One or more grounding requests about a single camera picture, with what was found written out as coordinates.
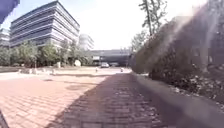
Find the paved plaza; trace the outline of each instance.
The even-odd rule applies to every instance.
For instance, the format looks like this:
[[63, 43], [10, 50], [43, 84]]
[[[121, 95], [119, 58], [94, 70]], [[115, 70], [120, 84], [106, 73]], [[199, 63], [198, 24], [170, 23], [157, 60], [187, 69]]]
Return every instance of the paved plaza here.
[[10, 128], [166, 128], [137, 82], [119, 69], [0, 80]]

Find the white car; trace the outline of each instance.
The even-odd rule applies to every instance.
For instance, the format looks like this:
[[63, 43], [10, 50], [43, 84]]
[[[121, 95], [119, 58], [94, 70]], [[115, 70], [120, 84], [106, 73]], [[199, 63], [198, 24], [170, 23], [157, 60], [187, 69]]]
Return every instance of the white car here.
[[109, 68], [110, 65], [108, 63], [106, 63], [106, 62], [103, 62], [103, 63], [101, 63], [100, 67], [101, 68]]

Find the glass office building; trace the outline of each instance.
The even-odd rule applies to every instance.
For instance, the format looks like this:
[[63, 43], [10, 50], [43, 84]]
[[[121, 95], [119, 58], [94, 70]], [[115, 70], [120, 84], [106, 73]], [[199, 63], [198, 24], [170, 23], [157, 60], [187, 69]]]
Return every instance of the glass office building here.
[[60, 47], [64, 40], [78, 40], [80, 25], [58, 1], [38, 7], [11, 23], [10, 45], [15, 47], [24, 41], [38, 46], [52, 42]]

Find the walkway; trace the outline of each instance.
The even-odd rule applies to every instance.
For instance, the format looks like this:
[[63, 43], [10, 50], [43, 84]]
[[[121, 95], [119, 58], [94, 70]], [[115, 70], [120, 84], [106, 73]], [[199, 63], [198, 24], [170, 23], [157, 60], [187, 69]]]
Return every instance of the walkway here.
[[0, 109], [10, 128], [167, 128], [132, 77], [111, 72], [0, 81]]

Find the building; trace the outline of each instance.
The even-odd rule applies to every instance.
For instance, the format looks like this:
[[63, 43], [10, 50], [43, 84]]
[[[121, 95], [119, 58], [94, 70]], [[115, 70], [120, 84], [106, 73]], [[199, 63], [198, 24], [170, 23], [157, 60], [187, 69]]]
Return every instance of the building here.
[[94, 47], [94, 41], [89, 35], [81, 34], [79, 36], [79, 46], [84, 50], [92, 50]]
[[0, 47], [9, 47], [9, 30], [0, 29]]
[[51, 42], [60, 47], [63, 40], [78, 41], [80, 25], [58, 1], [38, 7], [11, 23], [10, 45], [24, 41], [38, 46]]

